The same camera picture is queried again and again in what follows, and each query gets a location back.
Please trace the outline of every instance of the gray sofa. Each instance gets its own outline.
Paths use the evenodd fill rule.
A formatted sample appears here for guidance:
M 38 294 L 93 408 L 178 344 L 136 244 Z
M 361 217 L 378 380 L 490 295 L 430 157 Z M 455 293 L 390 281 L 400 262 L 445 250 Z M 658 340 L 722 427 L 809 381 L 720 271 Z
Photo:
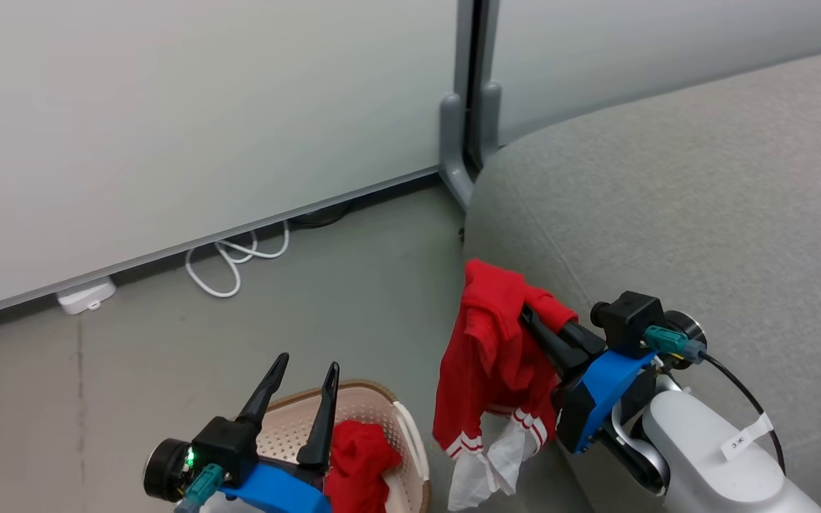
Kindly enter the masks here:
M 821 56 L 508 145 L 478 177 L 465 238 L 467 257 L 524 273 L 583 319 L 626 289 L 693 315 L 821 504 Z M 734 425 L 756 419 L 710 365 L 678 379 Z M 599 513 L 659 510 L 605 449 L 569 461 Z

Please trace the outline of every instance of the black cable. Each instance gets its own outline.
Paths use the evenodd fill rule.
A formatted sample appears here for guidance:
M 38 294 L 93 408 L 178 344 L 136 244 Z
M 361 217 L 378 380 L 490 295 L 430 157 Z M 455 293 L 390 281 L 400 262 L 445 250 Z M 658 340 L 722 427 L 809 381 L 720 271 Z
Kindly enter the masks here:
M 755 411 L 759 413 L 759 415 L 765 413 L 762 405 L 759 405 L 758 400 L 753 397 L 753 393 L 750 392 L 746 385 L 741 383 L 740 380 L 733 375 L 733 373 L 727 370 L 727 367 L 724 367 L 723 363 L 720 363 L 720 361 L 717 361 L 716 358 L 707 353 L 702 353 L 701 357 L 703 360 L 708 361 L 711 365 L 714 365 L 714 368 L 720 370 L 721 374 L 727 376 L 727 379 L 730 380 L 730 382 L 733 383 L 738 389 L 740 389 L 740 392 L 746 396 L 746 399 L 749 399 L 749 402 L 753 404 L 753 408 L 755 408 Z M 781 442 L 778 441 L 778 434 L 775 434 L 775 429 L 772 429 L 768 432 L 768 435 L 772 438 L 772 444 L 775 445 L 775 455 L 778 457 L 778 467 L 781 467 L 781 471 L 784 472 L 785 475 L 788 475 L 788 470 L 785 468 L 785 452 L 781 450 Z
M 344 207 L 339 211 L 339 213 L 332 215 L 332 217 L 329 217 L 328 219 L 321 219 L 321 220 L 316 221 L 316 220 L 312 219 L 313 217 L 316 216 L 316 213 L 313 212 L 313 213 L 309 213 L 309 214 L 297 215 L 297 217 L 294 217 L 293 219 L 290 220 L 290 224 L 296 224 L 298 227 L 303 227 L 303 228 L 327 227 L 329 224 L 335 224 L 336 222 L 340 221 L 341 219 L 344 219 L 345 215 L 347 215 L 351 211 L 352 208 L 353 208 L 353 201 L 351 200 L 351 201 L 348 201 L 348 202 L 344 202 Z M 301 221 L 300 220 L 301 217 L 306 219 L 306 221 Z
M 670 366 L 665 365 L 664 367 L 661 367 L 661 372 L 664 373 L 664 375 L 668 378 L 671 378 L 671 382 L 673 382 L 673 384 L 677 385 L 680 388 L 683 388 L 680 382 L 678 382 L 677 379 L 674 378 L 673 373 L 671 373 Z

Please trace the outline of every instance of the white cloth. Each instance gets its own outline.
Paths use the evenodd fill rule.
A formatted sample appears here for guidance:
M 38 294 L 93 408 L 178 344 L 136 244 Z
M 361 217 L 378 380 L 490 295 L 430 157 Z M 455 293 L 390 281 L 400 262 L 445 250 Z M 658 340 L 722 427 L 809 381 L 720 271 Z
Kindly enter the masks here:
M 480 506 L 496 490 L 499 490 L 499 477 L 482 449 L 460 452 L 449 490 L 449 511 Z
M 537 454 L 537 438 L 531 429 L 533 425 L 534 417 L 531 415 L 525 416 L 524 422 L 517 421 L 513 415 L 499 439 L 486 452 L 492 468 L 501 477 L 499 485 L 505 494 L 515 493 L 522 463 Z
M 480 506 L 500 489 L 505 494 L 514 494 L 522 463 L 537 454 L 540 448 L 538 434 L 547 436 L 547 432 L 541 429 L 543 423 L 540 419 L 535 420 L 531 415 L 517 410 L 512 413 L 502 434 L 490 445 L 486 455 L 482 448 L 469 451 L 459 442 L 462 450 L 458 453 L 452 475 L 449 511 Z M 480 438 L 469 445 L 479 444 Z

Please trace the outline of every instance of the red clothing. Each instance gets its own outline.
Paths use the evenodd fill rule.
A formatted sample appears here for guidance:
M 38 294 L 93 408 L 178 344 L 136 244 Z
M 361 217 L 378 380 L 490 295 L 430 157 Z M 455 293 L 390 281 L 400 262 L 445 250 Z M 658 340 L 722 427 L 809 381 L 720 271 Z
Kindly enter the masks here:
M 401 464 L 378 423 L 344 421 L 331 439 L 331 472 L 325 494 L 333 513 L 385 513 L 388 485 L 382 473 Z
M 577 315 L 522 275 L 479 260 L 468 262 L 465 280 L 440 367 L 433 436 L 452 458 L 462 450 L 482 451 L 480 418 L 499 413 L 522 423 L 539 448 L 556 437 L 550 392 L 558 377 L 519 324 L 522 306 L 531 306 L 554 332 Z

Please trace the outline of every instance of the basket handle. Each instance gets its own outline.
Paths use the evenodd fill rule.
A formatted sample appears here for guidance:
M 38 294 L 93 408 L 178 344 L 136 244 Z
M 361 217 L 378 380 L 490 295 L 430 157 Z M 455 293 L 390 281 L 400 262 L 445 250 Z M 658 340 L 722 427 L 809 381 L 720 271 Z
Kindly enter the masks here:
M 395 409 L 398 410 L 398 426 L 401 428 L 401 434 L 404 439 L 410 442 L 410 457 L 413 458 L 414 468 L 417 469 L 417 474 L 423 478 L 424 481 L 430 480 L 430 461 L 426 457 L 426 446 L 423 445 L 423 438 L 420 437 L 420 431 L 417 429 L 416 423 L 413 422 L 413 416 L 408 409 L 395 400 Z

